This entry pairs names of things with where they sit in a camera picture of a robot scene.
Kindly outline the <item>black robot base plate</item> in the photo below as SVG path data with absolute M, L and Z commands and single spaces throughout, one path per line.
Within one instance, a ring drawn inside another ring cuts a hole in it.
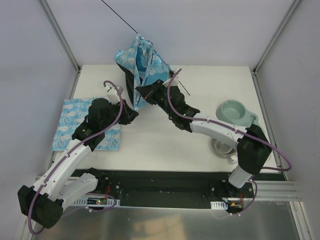
M 231 186 L 226 172 L 102 170 L 102 176 L 95 193 L 109 194 L 122 207 L 210 209 L 232 199 L 243 204 L 258 193 L 252 181 Z

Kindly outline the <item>blue patterned pet tent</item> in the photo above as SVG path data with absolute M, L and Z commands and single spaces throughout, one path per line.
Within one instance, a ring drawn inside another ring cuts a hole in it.
M 130 47 L 120 49 L 114 55 L 114 61 L 125 73 L 127 94 L 136 111 L 147 104 L 136 88 L 151 85 L 157 80 L 165 82 L 171 71 L 170 65 L 154 49 L 152 41 L 140 34 Z

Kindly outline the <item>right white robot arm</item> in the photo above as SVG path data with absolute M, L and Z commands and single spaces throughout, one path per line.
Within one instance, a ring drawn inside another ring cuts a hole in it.
M 238 164 L 225 184 L 225 192 L 230 197 L 242 193 L 244 184 L 260 173 L 272 152 L 260 126 L 237 126 L 211 119 L 186 104 L 178 86 L 165 86 L 158 80 L 135 89 L 147 103 L 159 106 L 178 129 L 211 137 L 236 150 Z

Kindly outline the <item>black tent pole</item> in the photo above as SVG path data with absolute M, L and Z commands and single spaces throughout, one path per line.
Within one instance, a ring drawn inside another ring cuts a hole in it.
M 101 2 L 103 2 L 103 4 L 105 4 L 114 14 L 117 15 L 117 17 L 119 17 L 131 30 L 133 30 L 133 32 L 135 32 L 137 35 L 139 34 L 139 32 L 133 28 L 118 12 L 116 12 L 107 2 L 105 2 L 104 0 L 101 0 Z M 186 93 L 190 95 L 190 93 L 188 92 L 188 90 L 185 88 L 185 86 L 182 84 L 182 82 L 180 80 L 177 81 L 182 87 L 183 89 L 186 91 Z

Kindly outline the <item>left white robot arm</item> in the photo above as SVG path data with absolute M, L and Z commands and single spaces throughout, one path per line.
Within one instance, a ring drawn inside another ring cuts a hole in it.
M 17 192 L 21 213 L 27 217 L 32 235 L 37 235 L 33 223 L 38 223 L 43 229 L 52 228 L 64 211 L 85 194 L 109 198 L 107 177 L 96 168 L 87 169 L 70 184 L 66 182 L 103 141 L 107 130 L 116 124 L 129 125 L 138 115 L 124 99 L 117 103 L 105 98 L 92 101 L 88 114 L 74 130 L 60 158 L 32 186 L 23 185 Z

